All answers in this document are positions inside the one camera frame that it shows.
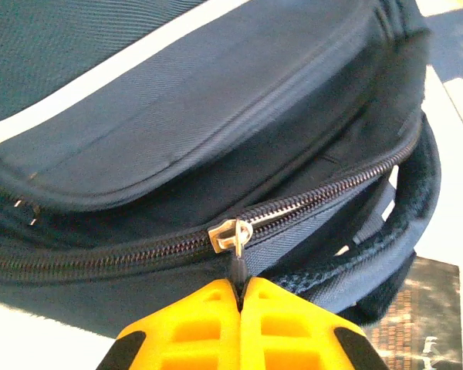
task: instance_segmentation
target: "white stripe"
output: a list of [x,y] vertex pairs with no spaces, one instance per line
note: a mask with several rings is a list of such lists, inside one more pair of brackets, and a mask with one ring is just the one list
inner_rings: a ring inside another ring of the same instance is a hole
[[0,143],[30,130],[101,89],[171,43],[249,0],[208,0],[100,63],[40,102],[0,121]]

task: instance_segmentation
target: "zipper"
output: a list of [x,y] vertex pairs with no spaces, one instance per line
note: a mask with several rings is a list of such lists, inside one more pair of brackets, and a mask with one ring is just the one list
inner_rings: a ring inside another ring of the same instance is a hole
[[308,217],[322,205],[389,172],[410,156],[419,134],[420,130],[395,154],[339,180],[298,196],[252,207],[216,227],[191,234],[88,251],[24,251],[13,245],[0,245],[0,281],[45,283],[113,278],[200,261],[214,253],[235,249],[236,241],[251,247],[287,229],[292,222]]

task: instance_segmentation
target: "yellow object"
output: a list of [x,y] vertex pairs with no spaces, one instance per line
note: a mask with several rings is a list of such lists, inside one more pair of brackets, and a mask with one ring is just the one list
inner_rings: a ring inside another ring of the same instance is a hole
[[125,328],[98,369],[364,368],[352,366],[337,328],[365,340],[351,322],[258,277],[238,312],[230,282],[218,280]]

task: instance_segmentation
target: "zipper teeth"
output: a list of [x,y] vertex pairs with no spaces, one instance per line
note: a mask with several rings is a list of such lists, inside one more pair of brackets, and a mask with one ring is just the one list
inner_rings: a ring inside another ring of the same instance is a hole
[[[381,160],[342,180],[321,186],[296,197],[277,200],[239,215],[254,226],[251,241],[267,236],[277,227],[285,226],[299,217],[336,199],[362,183],[388,172],[408,157],[417,143],[418,135],[398,153]],[[0,253],[0,280],[21,282],[73,281],[108,278],[141,270],[155,271],[158,264],[177,257],[212,255],[211,242],[206,231],[160,240],[142,245],[126,245],[109,251],[74,251],[64,254],[24,253],[12,257]]]

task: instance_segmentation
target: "backpack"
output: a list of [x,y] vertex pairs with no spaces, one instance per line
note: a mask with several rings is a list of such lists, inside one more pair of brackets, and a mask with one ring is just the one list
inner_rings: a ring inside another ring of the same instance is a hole
[[378,320],[438,198],[428,38],[414,0],[0,1],[0,301],[114,336],[243,233]]

